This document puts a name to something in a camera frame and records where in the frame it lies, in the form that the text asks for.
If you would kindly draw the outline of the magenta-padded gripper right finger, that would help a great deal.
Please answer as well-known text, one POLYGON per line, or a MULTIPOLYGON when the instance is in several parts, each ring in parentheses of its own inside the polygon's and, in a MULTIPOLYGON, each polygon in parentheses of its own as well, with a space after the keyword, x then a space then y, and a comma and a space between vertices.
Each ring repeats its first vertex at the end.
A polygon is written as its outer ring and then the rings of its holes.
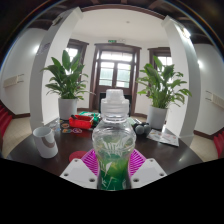
POLYGON ((128 162, 128 175, 132 189, 143 187, 166 176, 154 158, 146 159, 138 150, 134 150, 128 162))

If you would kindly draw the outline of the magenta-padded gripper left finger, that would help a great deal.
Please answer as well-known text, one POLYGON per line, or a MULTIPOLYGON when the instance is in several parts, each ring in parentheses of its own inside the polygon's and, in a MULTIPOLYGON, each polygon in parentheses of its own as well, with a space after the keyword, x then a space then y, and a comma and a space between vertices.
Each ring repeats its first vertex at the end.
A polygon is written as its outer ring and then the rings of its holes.
POLYGON ((84 188, 96 189, 100 169, 95 151, 91 149, 81 159, 74 158, 60 177, 84 188))

